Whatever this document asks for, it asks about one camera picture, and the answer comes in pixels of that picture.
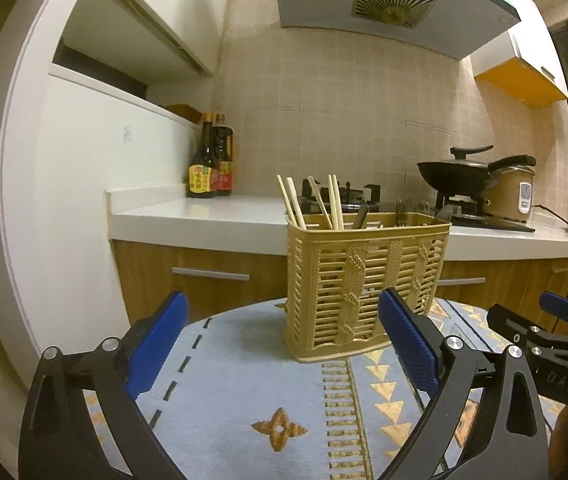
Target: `bottle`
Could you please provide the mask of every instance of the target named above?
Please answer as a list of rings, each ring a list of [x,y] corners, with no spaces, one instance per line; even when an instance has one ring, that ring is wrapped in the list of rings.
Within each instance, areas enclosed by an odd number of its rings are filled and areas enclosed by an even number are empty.
[[[222,113],[215,118],[215,153],[219,159],[218,195],[230,195],[233,192],[233,129],[226,125],[226,116]]]
[[[189,166],[189,189],[193,198],[214,198],[219,187],[219,160],[213,144],[213,115],[203,116],[202,136],[199,147]]]

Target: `wok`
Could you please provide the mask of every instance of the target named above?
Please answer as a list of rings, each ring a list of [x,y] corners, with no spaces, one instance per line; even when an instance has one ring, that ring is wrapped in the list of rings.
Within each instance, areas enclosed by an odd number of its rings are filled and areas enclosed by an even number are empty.
[[[481,148],[451,148],[454,158],[436,162],[420,162],[419,173],[430,187],[445,196],[464,195],[479,198],[495,182],[497,170],[510,166],[535,166],[537,161],[530,155],[513,155],[500,158],[490,164],[467,160],[466,155],[487,152],[493,146]]]

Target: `silver screw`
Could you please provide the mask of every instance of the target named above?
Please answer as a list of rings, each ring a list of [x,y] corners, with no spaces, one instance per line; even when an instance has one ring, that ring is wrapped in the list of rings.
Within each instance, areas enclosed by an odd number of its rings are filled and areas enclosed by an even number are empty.
[[[453,335],[446,339],[446,344],[453,350],[459,350],[462,346],[464,346],[464,341],[459,339],[456,335]]]
[[[521,357],[522,349],[519,348],[519,346],[511,345],[508,347],[508,353],[511,354],[513,357]]]
[[[52,359],[53,357],[55,357],[56,355],[58,355],[58,348],[55,346],[49,346],[43,353],[42,356],[45,359]]]
[[[113,350],[116,350],[118,346],[120,346],[120,342],[118,339],[114,337],[109,337],[108,339],[104,340],[104,342],[102,343],[102,348],[107,352],[112,352]]]

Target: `round table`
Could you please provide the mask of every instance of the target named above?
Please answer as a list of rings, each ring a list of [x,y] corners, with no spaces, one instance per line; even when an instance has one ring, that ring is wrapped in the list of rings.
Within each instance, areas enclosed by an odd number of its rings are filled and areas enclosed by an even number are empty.
[[[284,342],[282,301],[224,312],[184,328],[141,412],[189,480],[378,478],[406,441],[428,396],[413,389],[392,346],[300,364]],[[479,308],[439,300],[444,335],[481,350],[506,344]],[[476,413],[471,392],[440,468],[458,460]],[[93,392],[91,416],[109,462],[128,472]],[[562,405],[542,402],[550,433]]]

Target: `woven pattern basket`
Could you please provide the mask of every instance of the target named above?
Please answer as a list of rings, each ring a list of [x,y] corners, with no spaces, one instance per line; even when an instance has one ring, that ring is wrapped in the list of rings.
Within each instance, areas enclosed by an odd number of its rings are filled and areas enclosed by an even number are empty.
[[[389,344],[377,299],[393,286],[418,314],[427,314],[444,261],[450,224],[408,213],[372,213],[366,229],[328,230],[322,215],[304,215],[308,230],[288,224],[286,344],[299,362],[315,362]]]

